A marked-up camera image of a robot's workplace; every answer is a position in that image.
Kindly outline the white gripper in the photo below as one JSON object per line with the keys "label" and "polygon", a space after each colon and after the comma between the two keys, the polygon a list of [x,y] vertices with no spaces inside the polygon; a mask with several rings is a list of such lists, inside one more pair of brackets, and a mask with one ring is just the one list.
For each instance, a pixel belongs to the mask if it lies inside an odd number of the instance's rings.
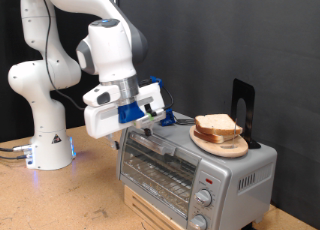
{"label": "white gripper", "polygon": [[152,136],[152,125],[166,116],[158,83],[139,88],[136,96],[127,99],[122,99],[121,94],[117,85],[98,85],[83,96],[88,134],[96,139],[106,136],[115,150],[119,143],[112,133],[134,126],[145,128],[144,134]]}

